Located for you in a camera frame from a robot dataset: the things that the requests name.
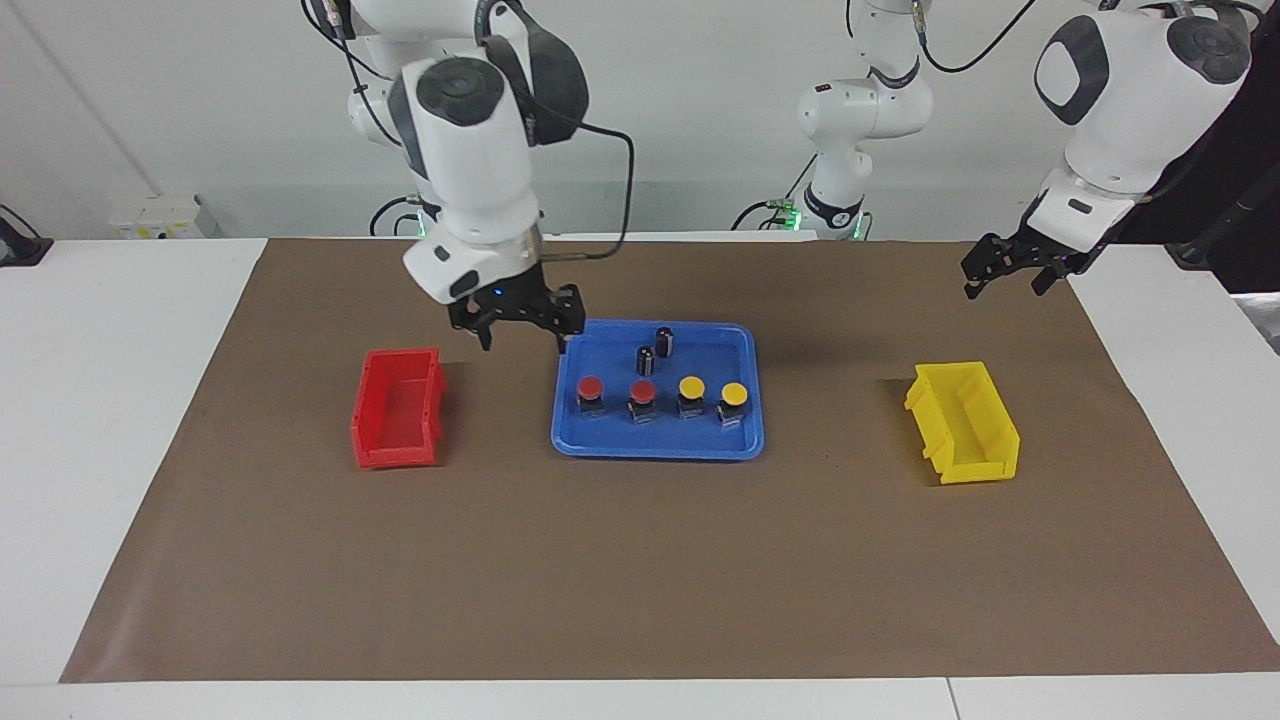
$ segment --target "black cable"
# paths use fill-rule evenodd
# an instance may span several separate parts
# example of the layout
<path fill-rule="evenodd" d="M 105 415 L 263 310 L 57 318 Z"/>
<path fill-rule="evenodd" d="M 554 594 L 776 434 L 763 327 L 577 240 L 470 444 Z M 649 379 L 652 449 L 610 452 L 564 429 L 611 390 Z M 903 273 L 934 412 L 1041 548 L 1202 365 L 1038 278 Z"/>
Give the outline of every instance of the black cable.
<path fill-rule="evenodd" d="M 603 127 L 599 127 L 599 126 L 593 126 L 591 123 L 588 123 L 588 122 L 584 122 L 584 120 L 573 119 L 573 118 L 571 118 L 571 117 L 568 117 L 568 115 L 566 115 L 563 113 L 558 113 L 558 111 L 548 108 L 547 105 L 543 105 L 541 102 L 538 101 L 536 97 L 529 95 L 527 92 L 524 92 L 521 90 L 516 90 L 515 87 L 512 87 L 512 91 L 518 97 L 521 97 L 526 102 L 532 104 L 539 110 L 541 110 L 541 111 L 544 111 L 544 113 L 547 113 L 549 115 L 554 115 L 554 117 L 559 118 L 561 120 L 563 120 L 566 123 L 571 123 L 575 127 L 577 127 L 579 129 L 585 129 L 586 132 L 595 133 L 595 135 L 603 135 L 605 137 L 613 137 L 613 138 L 621 140 L 622 142 L 627 143 L 627 193 L 626 193 L 626 200 L 623 200 L 623 202 L 622 202 L 622 231 L 618 233 L 618 240 L 613 241 L 613 247 L 609 247 L 604 252 L 561 252 L 561 254 L 556 254 L 556 255 L 543 255 L 543 260 L 544 261 L 550 261 L 550 263 L 563 263 L 563 261 L 567 261 L 567 260 L 607 260 L 609 258 L 613 258 L 614 255 L 618 254 L 620 250 L 622 250 L 622 243 L 626 242 L 626 240 L 627 240 L 627 229 L 630 229 L 630 227 L 631 227 L 631 196 L 632 196 L 632 192 L 635 191 L 635 181 L 636 181 L 636 143 L 635 143 L 635 141 L 631 140 L 630 135 L 627 135 L 627 133 L 625 133 L 622 131 L 603 128 Z"/>
<path fill-rule="evenodd" d="M 365 95 L 365 91 L 369 90 L 369 86 L 360 82 L 360 73 L 356 72 L 356 59 L 355 55 L 351 54 L 351 50 L 347 47 L 346 38 L 342 38 L 342 49 L 347 54 L 347 67 L 351 69 L 351 79 L 356 83 L 355 92 L 360 95 L 361 100 L 364 100 L 365 109 L 369 110 L 369 117 L 374 119 L 374 124 L 378 126 L 378 129 L 383 132 L 383 136 L 387 137 L 387 140 L 390 141 L 392 145 L 394 145 L 396 147 L 404 147 L 404 143 L 396 140 L 396 136 L 388 132 L 387 127 L 383 126 L 383 122 L 378 119 L 378 113 L 374 111 L 372 104 L 369 102 L 369 96 Z"/>
<path fill-rule="evenodd" d="M 383 215 L 385 215 L 388 210 L 396 208 L 397 205 L 417 205 L 417 204 L 419 199 L 412 195 L 407 197 L 396 197 L 393 200 L 388 200 L 385 205 L 383 205 L 381 208 L 378 209 L 376 213 L 374 213 L 372 219 L 369 220 L 369 237 L 378 237 L 378 220 L 383 219 Z"/>
<path fill-rule="evenodd" d="M 812 168 L 813 164 L 817 163 L 817 161 L 818 161 L 818 154 L 814 152 L 813 158 L 809 158 L 809 164 L 805 165 L 803 170 L 800 170 L 800 177 L 796 178 L 796 182 L 791 183 L 791 190 L 788 190 L 787 193 L 783 195 L 783 197 L 786 197 L 786 199 L 791 197 L 791 193 L 795 192 L 797 187 L 800 187 L 800 181 L 804 179 L 805 173 L 808 173 L 809 168 Z"/>
<path fill-rule="evenodd" d="M 1210 129 L 1198 141 L 1196 141 L 1196 145 L 1193 145 L 1192 149 L 1188 151 L 1185 159 L 1181 161 L 1181 165 L 1178 168 L 1178 172 L 1175 172 L 1172 177 L 1170 177 L 1167 181 L 1161 183 L 1160 187 L 1157 187 L 1155 191 L 1148 191 L 1147 195 L 1144 195 L 1140 200 L 1138 200 L 1137 204 L 1146 205 L 1153 200 L 1158 200 L 1160 197 L 1167 195 L 1169 191 L 1178 187 L 1178 184 L 1181 183 L 1184 179 L 1187 179 L 1187 176 L 1190 174 L 1192 168 L 1194 168 L 1196 164 L 1199 163 L 1199 159 L 1204 155 L 1204 150 L 1208 149 L 1208 143 L 1212 137 L 1213 137 L 1213 131 Z"/>
<path fill-rule="evenodd" d="M 396 218 L 396 225 L 394 225 L 396 229 L 393 229 L 392 232 L 396 233 L 396 234 L 399 234 L 399 224 L 401 223 L 403 223 L 404 220 L 416 220 L 416 219 L 417 219 L 417 215 L 401 215 L 399 218 Z"/>
<path fill-rule="evenodd" d="M 18 220 L 19 223 L 22 223 L 27 228 L 27 231 L 31 232 L 32 240 L 41 237 L 40 233 L 36 232 L 36 228 L 31 227 L 31 223 L 27 222 L 27 218 L 23 218 L 22 215 L 19 215 L 18 211 L 14 210 L 13 208 L 10 208 L 8 205 L 4 205 L 4 204 L 0 204 L 0 210 L 4 210 L 5 213 L 9 213 L 10 215 L 13 215 L 13 218 L 15 220 Z"/>
<path fill-rule="evenodd" d="M 736 231 L 742 224 L 742 220 L 745 220 L 748 215 L 750 215 L 751 213 L 754 213 L 756 210 L 763 210 L 764 208 L 768 208 L 768 206 L 769 206 L 768 202 L 756 202 L 756 204 L 751 205 L 750 208 L 748 208 L 746 210 L 742 210 L 742 214 L 739 215 L 736 220 L 733 220 L 733 225 L 731 228 L 728 228 L 728 229 Z"/>
<path fill-rule="evenodd" d="M 983 58 L 986 58 L 992 50 L 995 50 L 996 46 L 1000 45 L 1000 41 L 1004 40 L 1006 35 L 1009 35 L 1009 31 L 1014 29 L 1014 26 L 1016 26 L 1018 22 L 1023 19 L 1023 15 L 1025 15 L 1027 12 L 1030 10 L 1032 5 L 1034 5 L 1036 3 L 1038 3 L 1038 0 L 1027 0 L 1027 4 L 1023 5 L 1023 9 L 1018 10 L 1018 14 L 1014 15 L 1014 19 L 1009 20 L 1009 24 L 1005 26 L 1005 29 L 1000 31 L 1000 35 L 997 35 L 996 38 L 991 41 L 991 45 L 988 45 L 986 50 L 983 50 L 982 53 L 979 53 L 977 58 L 974 58 L 973 60 L 969 60 L 968 63 L 965 63 L 963 65 L 957 65 L 957 67 L 950 68 L 947 65 L 943 65 L 943 64 L 938 63 L 933 58 L 933 54 L 929 53 L 929 41 L 928 41 L 927 36 L 924 35 L 924 32 L 920 32 L 920 50 L 924 51 L 924 58 L 928 59 L 929 64 L 933 65 L 938 72 L 952 73 L 952 74 L 955 74 L 955 73 L 963 73 L 963 72 L 968 70 L 969 68 L 972 68 L 972 67 L 977 65 L 978 63 L 980 63 Z"/>
<path fill-rule="evenodd" d="M 361 68 L 365 68 L 366 70 L 369 70 L 369 73 L 372 74 L 374 77 L 376 77 L 379 79 L 385 79 L 387 82 L 390 82 L 392 78 L 389 78 L 389 77 L 384 76 L 383 73 L 375 70 L 374 68 L 369 67 L 369 63 L 361 60 L 360 58 L 353 56 L 348 50 L 344 50 L 342 47 L 342 45 L 338 44 L 337 40 L 329 37 L 329 33 L 325 32 L 323 27 L 320 27 L 320 22 L 316 20 L 311 15 L 311 9 L 307 6 L 307 0 L 302 0 L 301 5 L 302 5 L 302 14 L 307 17 L 307 22 L 311 23 L 311 27 L 314 27 L 315 31 L 320 33 L 320 37 L 325 38 L 329 42 L 329 45 L 333 45 L 338 50 L 342 50 L 343 53 L 346 53 L 351 58 L 351 60 L 353 63 L 356 63 Z"/>

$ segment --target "plastic storage bin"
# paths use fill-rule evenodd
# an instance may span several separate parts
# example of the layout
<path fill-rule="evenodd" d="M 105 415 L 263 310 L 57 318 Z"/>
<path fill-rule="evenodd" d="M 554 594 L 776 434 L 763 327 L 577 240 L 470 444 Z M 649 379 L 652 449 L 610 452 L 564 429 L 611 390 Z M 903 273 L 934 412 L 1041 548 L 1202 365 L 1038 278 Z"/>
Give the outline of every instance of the plastic storage bin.
<path fill-rule="evenodd" d="M 982 363 L 916 365 L 906 409 L 942 483 L 1007 480 L 1021 438 Z"/>
<path fill-rule="evenodd" d="M 351 418 L 356 464 L 365 469 L 434 465 L 435 443 L 444 437 L 444 389 L 439 350 L 370 351 Z"/>

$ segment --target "yellow button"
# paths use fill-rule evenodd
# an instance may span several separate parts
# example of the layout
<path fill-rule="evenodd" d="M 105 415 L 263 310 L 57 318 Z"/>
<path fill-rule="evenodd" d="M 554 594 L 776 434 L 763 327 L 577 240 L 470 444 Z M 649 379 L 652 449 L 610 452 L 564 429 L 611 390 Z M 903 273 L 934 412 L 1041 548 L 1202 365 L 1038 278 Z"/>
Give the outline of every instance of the yellow button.
<path fill-rule="evenodd" d="M 728 383 L 724 386 L 724 389 L 721 391 L 721 400 L 723 400 L 724 405 L 728 405 L 730 407 L 746 405 L 746 388 L 742 387 L 742 383 Z"/>
<path fill-rule="evenodd" d="M 689 375 L 680 380 L 680 395 L 686 400 L 701 400 L 707 395 L 707 383 L 701 378 Z"/>

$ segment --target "blue tray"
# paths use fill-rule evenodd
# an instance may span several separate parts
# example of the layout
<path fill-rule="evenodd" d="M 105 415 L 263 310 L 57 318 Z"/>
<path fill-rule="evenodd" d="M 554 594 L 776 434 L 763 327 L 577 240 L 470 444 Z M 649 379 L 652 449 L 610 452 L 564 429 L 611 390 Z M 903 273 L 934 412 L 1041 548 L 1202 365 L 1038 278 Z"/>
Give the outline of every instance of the blue tray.
<path fill-rule="evenodd" d="M 636 374 L 636 350 L 653 346 L 658 328 L 676 336 L 671 357 L 658 357 L 653 377 L 658 387 L 658 419 L 637 425 L 627 398 Z M 604 380 L 605 415 L 586 418 L 577 409 L 577 382 L 595 375 Z M 707 383 L 707 411 L 681 420 L 676 414 L 680 380 L 698 375 Z M 716 416 L 719 391 L 739 382 L 750 393 L 746 416 L 723 428 Z M 577 457 L 646 457 L 658 460 L 751 460 L 764 450 L 760 377 L 755 340 L 742 325 L 722 323 L 659 323 L 649 320 L 586 322 L 571 337 L 556 379 L 552 443 Z"/>

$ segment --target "brown paper mat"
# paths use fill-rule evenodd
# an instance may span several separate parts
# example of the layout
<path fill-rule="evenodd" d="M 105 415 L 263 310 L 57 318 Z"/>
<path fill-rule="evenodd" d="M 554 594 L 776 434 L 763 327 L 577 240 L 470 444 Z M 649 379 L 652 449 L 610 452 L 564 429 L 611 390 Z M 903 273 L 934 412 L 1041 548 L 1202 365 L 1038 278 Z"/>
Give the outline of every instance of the brown paper mat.
<path fill-rule="evenodd" d="M 594 316 L 755 334 L 739 465 L 549 442 L 550 336 L 447 328 L 404 245 L 271 241 L 64 682 L 1280 670 L 1069 287 L 979 302 L 948 245 L 634 245 L 556 266 Z M 447 466 L 357 471 L 369 348 L 438 345 Z M 1016 479 L 940 487 L 902 398 L 986 360 Z"/>

